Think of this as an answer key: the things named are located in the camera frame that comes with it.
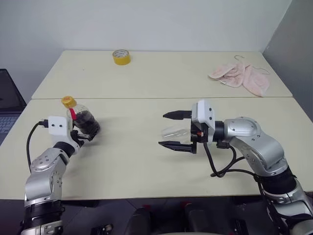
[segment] white wall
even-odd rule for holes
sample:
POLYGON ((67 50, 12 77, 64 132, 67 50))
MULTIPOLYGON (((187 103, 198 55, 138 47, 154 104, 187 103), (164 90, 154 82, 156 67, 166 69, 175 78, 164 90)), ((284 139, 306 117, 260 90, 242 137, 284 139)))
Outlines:
POLYGON ((290 2, 0 0, 0 68, 28 101, 64 49, 263 51, 290 2))

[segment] plastic bottle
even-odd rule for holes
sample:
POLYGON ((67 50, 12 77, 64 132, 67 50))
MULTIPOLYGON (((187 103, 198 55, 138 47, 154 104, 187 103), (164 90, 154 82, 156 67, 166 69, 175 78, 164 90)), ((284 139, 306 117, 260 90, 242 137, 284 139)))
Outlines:
POLYGON ((62 98, 62 103, 67 108, 67 116, 72 118, 73 123, 83 134, 89 135, 88 140, 92 140, 100 130, 100 125, 94 119, 89 109, 82 105, 77 104, 76 100, 71 96, 62 98))
POLYGON ((190 142, 190 129, 186 129, 183 125, 177 124, 170 126, 161 132, 164 141, 179 141, 181 143, 190 142))

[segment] robotic arm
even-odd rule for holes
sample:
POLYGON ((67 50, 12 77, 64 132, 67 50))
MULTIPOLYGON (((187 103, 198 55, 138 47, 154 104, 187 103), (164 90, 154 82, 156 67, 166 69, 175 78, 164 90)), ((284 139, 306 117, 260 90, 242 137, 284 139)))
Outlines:
POLYGON ((79 139, 88 139, 87 135, 73 130, 72 121, 67 117, 49 117, 48 128, 54 146, 30 165, 22 235, 62 234, 62 176, 70 157, 84 144, 79 139))
POLYGON ((313 207, 299 181, 292 174, 280 143, 265 134, 260 125, 248 117, 215 121, 214 110, 206 100, 200 100, 191 111, 169 112, 163 117, 191 119, 191 142, 159 142, 175 151, 196 153, 197 143, 203 143, 212 170, 218 177, 208 145, 217 142, 220 148, 236 147, 254 171, 269 215, 280 233, 291 235, 313 234, 313 207))

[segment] dark liquid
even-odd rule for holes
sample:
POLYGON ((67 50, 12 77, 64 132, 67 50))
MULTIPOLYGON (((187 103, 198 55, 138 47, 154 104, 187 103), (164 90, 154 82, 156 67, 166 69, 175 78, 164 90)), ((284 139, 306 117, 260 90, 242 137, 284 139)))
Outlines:
POLYGON ((73 122, 83 134, 90 135, 89 140, 92 140, 100 130, 99 123, 89 111, 77 113, 76 120, 73 120, 73 122))

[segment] gray wall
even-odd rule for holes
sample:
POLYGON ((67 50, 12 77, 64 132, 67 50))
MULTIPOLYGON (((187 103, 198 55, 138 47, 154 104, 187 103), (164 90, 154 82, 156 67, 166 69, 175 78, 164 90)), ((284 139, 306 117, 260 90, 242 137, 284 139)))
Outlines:
POLYGON ((313 0, 292 1, 263 55, 313 120, 313 0))

